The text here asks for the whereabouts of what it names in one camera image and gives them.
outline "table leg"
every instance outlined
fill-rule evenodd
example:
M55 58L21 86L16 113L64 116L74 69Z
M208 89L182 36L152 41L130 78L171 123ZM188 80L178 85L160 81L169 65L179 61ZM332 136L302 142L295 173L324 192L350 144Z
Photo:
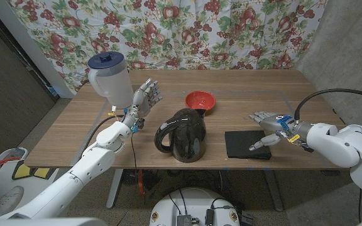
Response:
M114 176L113 176L112 182L111 182L110 193L108 194L108 199L107 199L107 203L106 203L106 207L108 209L111 209L114 207L114 202L117 197L118 187L119 187L119 183L121 182L121 177L123 175L123 171L124 171L123 169L116 169L114 172Z
M272 170L265 170L264 174L265 174L266 183L268 184L271 199L273 200L273 205L275 206L275 210L278 212L282 212L284 208L279 188L277 186L275 173Z

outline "kettle handle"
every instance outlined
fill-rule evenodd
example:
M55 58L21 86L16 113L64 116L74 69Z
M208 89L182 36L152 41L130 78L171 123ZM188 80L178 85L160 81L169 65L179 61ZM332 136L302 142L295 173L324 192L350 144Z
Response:
M99 71L92 69L90 70L87 78L89 79L90 84L92 84L94 90L97 92L97 94L99 94L102 97L105 97L106 95L104 94L103 90L101 89L99 83L97 83L97 73Z
M163 138L169 133L172 132L181 124L180 121L174 120L171 118L164 122L157 130L155 135L155 145L156 148L163 153L172 153L173 144L170 142L170 146L165 146L162 144Z

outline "black notebook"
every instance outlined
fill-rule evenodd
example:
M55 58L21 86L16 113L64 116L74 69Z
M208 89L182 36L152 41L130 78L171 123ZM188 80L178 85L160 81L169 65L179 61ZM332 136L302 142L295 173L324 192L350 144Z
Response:
M266 159L272 156L269 147L258 148L250 151L248 148L261 138L265 137L263 131L227 131L226 137L227 156L229 158Z

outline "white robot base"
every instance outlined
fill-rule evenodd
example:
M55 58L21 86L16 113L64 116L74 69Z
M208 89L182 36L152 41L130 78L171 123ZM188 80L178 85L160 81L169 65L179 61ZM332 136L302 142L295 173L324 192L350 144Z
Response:
M222 199L213 203L216 198ZM205 188L182 188L162 198L151 211L149 226L204 226L206 210L211 209L212 204L213 225L239 226L237 211L233 205L221 195Z

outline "white wire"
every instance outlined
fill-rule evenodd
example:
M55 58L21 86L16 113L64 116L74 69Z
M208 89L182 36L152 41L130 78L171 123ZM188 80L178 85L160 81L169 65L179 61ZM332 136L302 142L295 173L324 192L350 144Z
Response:
M219 170L220 175L220 191L223 192L223 178L221 177L221 171Z

